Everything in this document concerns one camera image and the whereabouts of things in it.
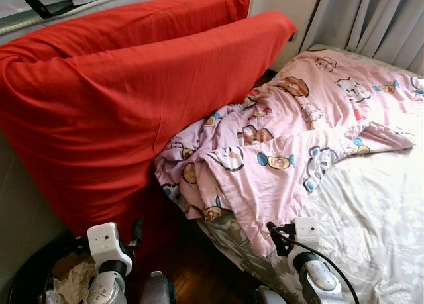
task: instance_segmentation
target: gray floral sheet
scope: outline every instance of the gray floral sheet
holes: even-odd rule
[[[364,63],[405,72],[339,51]],[[411,126],[415,135],[424,136],[422,113]],[[423,137],[418,140],[410,150],[356,156],[336,163],[301,213],[317,218],[319,250],[343,270],[361,303],[423,303]],[[297,275],[290,272],[286,258],[275,252],[267,258],[259,257],[233,214],[198,223],[240,269],[290,303],[304,303]],[[345,285],[343,293],[353,303]]]

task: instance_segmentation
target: white curtain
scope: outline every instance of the white curtain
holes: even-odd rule
[[[422,74],[424,0],[320,0],[301,51],[326,44]]]

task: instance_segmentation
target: black wire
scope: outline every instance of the black wire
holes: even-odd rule
[[[53,272],[53,267],[54,267],[54,263],[49,267],[48,271],[47,271],[47,276],[46,276],[46,280],[44,281],[44,287],[42,288],[42,299],[41,299],[41,303],[42,304],[46,304],[46,297],[47,297],[47,286],[48,286],[48,282],[50,280],[50,276],[52,275]]]
[[[338,274],[340,274],[340,276],[342,277],[342,279],[344,280],[344,282],[347,284],[347,286],[348,286],[348,288],[349,288],[349,290],[350,290],[350,292],[352,293],[352,295],[353,295],[353,299],[355,300],[355,304],[359,304],[359,299],[358,299],[358,296],[356,295],[356,292],[355,292],[355,290],[354,290],[354,288],[353,288],[353,286],[352,286],[352,284],[350,284],[350,282],[349,282],[349,280],[346,278],[346,276],[343,274],[343,272],[342,272],[342,270],[340,270],[339,269],[339,267],[338,266],[336,266],[336,264],[333,262],[333,261],[331,261],[328,257],[326,257],[324,254],[322,254],[322,253],[320,253],[320,251],[316,251],[315,249],[312,249],[312,248],[310,248],[310,247],[308,247],[308,246],[306,246],[306,245],[304,245],[303,243],[300,243],[300,242],[298,242],[298,241],[295,241],[295,240],[293,240],[293,239],[290,239],[290,238],[288,238],[288,237],[286,237],[286,236],[283,236],[282,234],[280,234],[280,237],[282,237],[285,241],[288,241],[288,242],[290,242],[290,243],[293,243],[293,244],[296,244],[296,245],[298,245],[298,246],[301,246],[302,248],[305,248],[306,250],[308,250],[308,251],[310,251],[310,252],[312,252],[312,253],[315,253],[315,254],[317,254],[317,255],[319,255],[320,257],[322,257],[324,260],[326,260],[328,263],[330,263],[331,264],[331,266],[337,271],[337,273]]]

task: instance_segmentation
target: pink blanket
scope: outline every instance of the pink blanket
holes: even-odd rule
[[[413,146],[404,126],[422,110],[423,80],[354,56],[304,52],[244,104],[177,134],[155,161],[168,197],[189,219],[232,211],[266,256],[266,223],[296,217],[334,163]]]

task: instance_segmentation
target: large red cushion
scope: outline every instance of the large red cushion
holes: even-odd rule
[[[116,221],[126,238],[143,216],[145,252],[172,226],[155,155],[186,125],[243,101],[295,30],[280,13],[229,23],[248,1],[208,0],[220,7],[210,15],[207,0],[166,1],[161,16],[146,13],[157,1],[127,7],[130,19],[120,7],[0,47],[0,127],[55,212],[77,235]]]

